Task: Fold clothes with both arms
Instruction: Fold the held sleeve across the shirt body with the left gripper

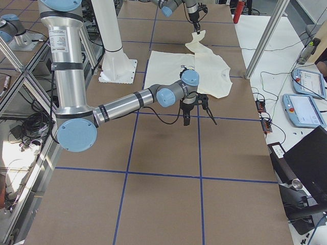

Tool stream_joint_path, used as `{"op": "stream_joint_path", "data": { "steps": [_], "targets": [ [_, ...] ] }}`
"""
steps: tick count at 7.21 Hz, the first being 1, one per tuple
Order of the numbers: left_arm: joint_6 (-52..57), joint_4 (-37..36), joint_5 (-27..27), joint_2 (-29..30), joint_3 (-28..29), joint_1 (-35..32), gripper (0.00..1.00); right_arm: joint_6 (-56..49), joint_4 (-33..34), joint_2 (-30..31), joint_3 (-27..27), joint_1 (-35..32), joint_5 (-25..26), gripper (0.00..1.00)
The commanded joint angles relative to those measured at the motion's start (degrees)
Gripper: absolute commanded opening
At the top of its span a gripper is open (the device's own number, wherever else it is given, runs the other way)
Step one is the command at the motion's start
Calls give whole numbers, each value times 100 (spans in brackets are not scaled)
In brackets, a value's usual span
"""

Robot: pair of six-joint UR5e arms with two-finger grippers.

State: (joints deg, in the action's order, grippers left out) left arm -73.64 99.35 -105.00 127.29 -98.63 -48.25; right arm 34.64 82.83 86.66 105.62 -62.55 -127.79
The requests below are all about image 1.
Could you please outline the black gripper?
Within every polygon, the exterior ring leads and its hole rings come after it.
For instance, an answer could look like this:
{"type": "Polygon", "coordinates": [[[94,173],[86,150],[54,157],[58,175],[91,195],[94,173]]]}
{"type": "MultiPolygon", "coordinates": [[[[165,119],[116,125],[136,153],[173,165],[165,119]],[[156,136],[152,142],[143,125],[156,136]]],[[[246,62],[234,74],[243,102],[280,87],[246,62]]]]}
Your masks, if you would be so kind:
{"type": "Polygon", "coordinates": [[[200,34],[200,31],[201,31],[201,27],[200,27],[200,24],[198,22],[198,19],[199,19],[199,12],[196,11],[194,13],[189,13],[189,19],[190,21],[194,24],[194,29],[195,29],[195,32],[197,34],[200,34]]]}
{"type": "Polygon", "coordinates": [[[190,125],[190,113],[195,107],[195,102],[186,103],[184,101],[180,101],[180,108],[183,112],[183,125],[190,125]]]}

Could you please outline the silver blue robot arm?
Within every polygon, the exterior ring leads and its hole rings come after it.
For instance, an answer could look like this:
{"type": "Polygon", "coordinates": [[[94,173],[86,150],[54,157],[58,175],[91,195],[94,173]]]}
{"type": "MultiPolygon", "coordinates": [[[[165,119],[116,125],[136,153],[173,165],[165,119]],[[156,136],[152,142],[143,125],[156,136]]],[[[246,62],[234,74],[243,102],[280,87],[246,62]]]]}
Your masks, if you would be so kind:
{"type": "MultiPolygon", "coordinates": [[[[49,31],[52,69],[56,77],[59,108],[57,140],[66,150],[82,152],[93,146],[97,128],[152,103],[163,107],[195,95],[199,75],[192,69],[181,73],[170,85],[155,84],[111,103],[91,107],[86,101],[81,55],[81,31],[84,26],[80,1],[39,1],[42,23],[49,31]]],[[[105,45],[101,77],[105,80],[132,81],[137,61],[123,51],[113,2],[92,2],[99,31],[105,45]]]]}
{"type": "Polygon", "coordinates": [[[186,0],[186,1],[179,1],[179,0],[150,0],[153,4],[157,5],[164,16],[170,17],[173,12],[180,6],[184,5],[185,12],[188,15],[188,20],[190,23],[193,24],[194,30],[197,34],[200,34],[201,27],[200,27],[200,5],[195,0],[186,0]]]}

